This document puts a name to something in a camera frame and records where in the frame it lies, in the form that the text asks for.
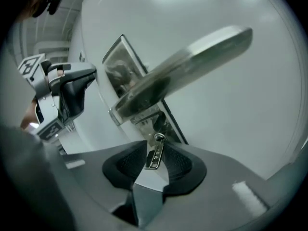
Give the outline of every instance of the chrome handle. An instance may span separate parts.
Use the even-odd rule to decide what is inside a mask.
[[[117,126],[150,108],[168,95],[244,53],[252,29],[229,26],[217,30],[161,63],[135,84],[109,110]]]

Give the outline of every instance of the white surface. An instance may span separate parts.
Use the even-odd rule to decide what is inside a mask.
[[[76,168],[76,167],[79,167],[85,164],[86,164],[85,160],[77,160],[74,162],[66,163],[65,165],[67,169],[72,169],[72,168]]]
[[[236,192],[243,205],[254,218],[258,218],[267,212],[266,206],[246,185],[245,181],[233,184],[232,189]]]
[[[163,192],[164,187],[169,185],[166,165],[161,161],[157,170],[142,169],[135,183],[158,192]]]
[[[109,107],[117,97],[102,59],[122,34],[153,69],[229,25],[252,27],[251,48],[166,102],[190,145],[235,158],[267,179],[298,143],[292,137],[306,95],[292,38],[271,1],[84,0],[82,7],[85,54],[97,67]]]
[[[80,16],[73,28],[73,37],[69,50],[68,61],[79,62],[83,49]],[[132,141],[143,140],[143,137],[129,124],[118,128],[108,114],[109,107],[101,98],[96,80],[85,92],[84,112],[74,120],[76,131],[59,138],[68,154],[106,149]]]

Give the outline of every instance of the gray surface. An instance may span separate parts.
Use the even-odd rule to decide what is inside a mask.
[[[138,227],[144,228],[163,208],[163,193],[134,184],[133,197]]]
[[[168,197],[161,212],[147,230],[232,230],[253,220],[236,193],[235,182],[246,184],[266,204],[273,206],[279,199],[266,181],[230,157],[183,144],[176,144],[203,159],[207,175],[189,195]]]
[[[124,204],[128,190],[115,188],[105,177],[102,171],[103,163],[109,157],[119,153],[129,146],[137,144],[132,142],[122,146],[87,152],[81,154],[65,155],[65,162],[84,160],[85,165],[71,169],[79,186],[88,193],[101,207],[114,211],[117,207]]]
[[[298,187],[303,182],[308,172],[308,144],[302,149],[298,158],[292,163],[283,167],[279,172],[267,180],[274,192],[279,197],[275,206],[270,208],[265,215],[240,227],[238,231],[257,231],[268,225],[278,216],[292,200]]]
[[[0,124],[19,127],[35,91],[18,72],[7,44],[0,51]]]
[[[65,198],[75,220],[75,227],[78,231],[135,231],[137,230],[132,225],[118,219],[110,214],[104,207],[101,206],[100,200],[95,198],[94,192],[88,192],[88,189],[80,187],[80,181],[72,170],[68,170],[55,148],[46,148],[48,158],[50,158],[50,171],[53,173],[58,188]],[[108,202],[111,198],[110,194],[105,194],[102,189],[97,189],[100,192],[101,198]]]

